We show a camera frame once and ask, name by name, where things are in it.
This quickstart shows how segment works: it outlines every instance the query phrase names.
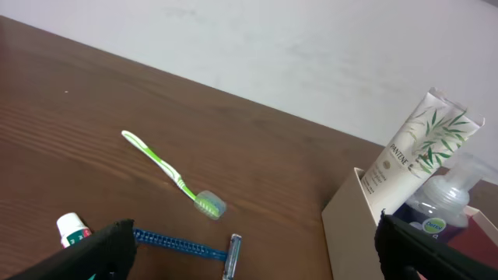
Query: brown wooden surface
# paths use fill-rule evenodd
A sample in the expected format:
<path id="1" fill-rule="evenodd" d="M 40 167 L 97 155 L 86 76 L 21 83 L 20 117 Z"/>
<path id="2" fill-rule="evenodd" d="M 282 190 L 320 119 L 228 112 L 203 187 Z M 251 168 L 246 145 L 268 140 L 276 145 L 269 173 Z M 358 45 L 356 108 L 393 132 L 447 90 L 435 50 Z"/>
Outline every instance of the brown wooden surface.
<path id="1" fill-rule="evenodd" d="M 226 214 L 214 222 L 198 212 L 123 129 L 195 193 L 218 194 Z M 367 168 L 380 151 L 0 17 L 0 278 L 61 250 L 55 221 L 77 212 L 93 229 L 131 218 L 220 250 L 239 233 L 240 280 L 331 279 L 321 210 L 351 168 Z M 479 190 L 473 198 L 496 222 L 497 191 Z M 129 278 L 209 280 L 222 271 L 221 262 L 140 246 Z"/>

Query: razor head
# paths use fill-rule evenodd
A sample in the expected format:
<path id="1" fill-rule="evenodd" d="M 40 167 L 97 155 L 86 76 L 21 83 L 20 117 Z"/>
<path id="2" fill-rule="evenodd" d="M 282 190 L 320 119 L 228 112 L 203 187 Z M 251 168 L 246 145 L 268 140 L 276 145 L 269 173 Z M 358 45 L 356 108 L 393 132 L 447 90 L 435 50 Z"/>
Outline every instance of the razor head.
<path id="1" fill-rule="evenodd" d="M 240 245 L 242 244 L 242 236 L 232 234 L 230 239 L 230 248 L 226 256 L 225 270 L 223 272 L 223 280 L 233 280 L 235 275 L 235 267 L 239 259 Z"/>

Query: cardboard box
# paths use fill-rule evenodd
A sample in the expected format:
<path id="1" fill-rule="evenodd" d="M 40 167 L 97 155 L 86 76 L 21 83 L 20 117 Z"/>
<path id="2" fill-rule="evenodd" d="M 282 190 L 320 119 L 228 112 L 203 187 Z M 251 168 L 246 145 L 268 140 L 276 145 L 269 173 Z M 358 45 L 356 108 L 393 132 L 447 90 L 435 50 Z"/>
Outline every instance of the cardboard box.
<path id="1" fill-rule="evenodd" d="M 321 213 L 334 280 L 384 279 L 374 244 L 381 217 L 372 214 L 359 181 L 363 173 L 354 168 Z M 478 209 L 467 207 L 465 213 L 471 217 L 468 230 L 448 245 L 498 269 L 498 229 Z"/>

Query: beige box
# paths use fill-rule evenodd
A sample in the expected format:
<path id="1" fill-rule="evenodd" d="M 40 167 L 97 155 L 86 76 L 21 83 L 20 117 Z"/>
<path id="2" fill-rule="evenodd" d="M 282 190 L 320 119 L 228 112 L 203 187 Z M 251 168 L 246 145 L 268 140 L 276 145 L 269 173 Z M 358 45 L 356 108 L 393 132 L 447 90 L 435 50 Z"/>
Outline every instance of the beige box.
<path id="1" fill-rule="evenodd" d="M 354 168 L 321 213 L 334 280 L 384 279 L 374 243 L 381 217 L 372 214 L 359 181 L 363 173 L 363 170 Z M 498 229 L 483 213 L 468 206 L 465 213 L 484 231 L 490 243 L 498 247 Z M 461 248 L 457 249 L 463 254 L 467 253 Z M 494 267 L 489 258 L 474 258 Z"/>

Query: soap dispenser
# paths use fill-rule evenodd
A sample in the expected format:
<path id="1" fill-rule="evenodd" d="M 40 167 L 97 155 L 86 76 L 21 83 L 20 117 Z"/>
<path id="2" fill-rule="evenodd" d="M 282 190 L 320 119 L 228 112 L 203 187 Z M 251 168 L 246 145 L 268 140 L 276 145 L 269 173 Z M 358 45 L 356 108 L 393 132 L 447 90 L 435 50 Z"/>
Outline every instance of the soap dispenser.
<path id="1" fill-rule="evenodd" d="M 395 216 L 447 243 L 468 227 L 464 208 L 468 191 L 483 177 L 497 178 L 498 171 L 468 153 L 446 175 L 428 179 L 395 213 Z"/>

